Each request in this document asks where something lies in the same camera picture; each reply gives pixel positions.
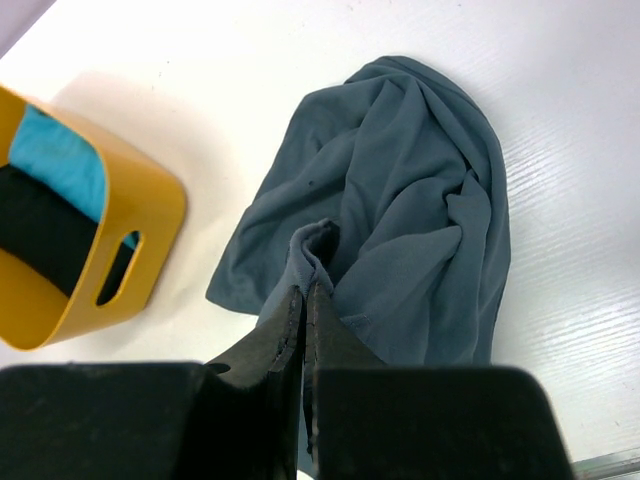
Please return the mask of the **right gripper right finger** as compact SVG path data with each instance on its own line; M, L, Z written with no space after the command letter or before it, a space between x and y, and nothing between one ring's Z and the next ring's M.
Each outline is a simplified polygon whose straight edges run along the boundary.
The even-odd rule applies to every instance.
M382 479L388 368L338 318L323 287L307 300L304 416L319 479Z

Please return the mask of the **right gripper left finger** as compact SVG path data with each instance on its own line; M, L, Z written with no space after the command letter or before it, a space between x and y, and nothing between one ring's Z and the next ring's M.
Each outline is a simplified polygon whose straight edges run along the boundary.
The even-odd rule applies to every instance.
M207 365L203 455L214 479L294 479L304 299L286 290L267 321Z

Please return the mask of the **dark blue-grey t shirt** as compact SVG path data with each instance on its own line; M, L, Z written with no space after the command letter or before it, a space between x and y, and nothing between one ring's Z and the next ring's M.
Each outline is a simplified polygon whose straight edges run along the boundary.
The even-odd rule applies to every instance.
M511 258L505 164L451 80L384 56L308 94L207 299L265 320L290 286L397 365L485 365Z

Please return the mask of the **yellow plastic basket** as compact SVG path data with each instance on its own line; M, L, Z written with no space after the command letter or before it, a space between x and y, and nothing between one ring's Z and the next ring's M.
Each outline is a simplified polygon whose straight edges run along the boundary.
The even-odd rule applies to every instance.
M97 152L106 177L103 214L73 293L13 255L1 254L1 339L30 351L127 321L147 305L182 227L187 197L181 182L127 141L85 117L1 89L1 162L26 105L31 104L83 137ZM114 297L98 297L124 238L139 241Z

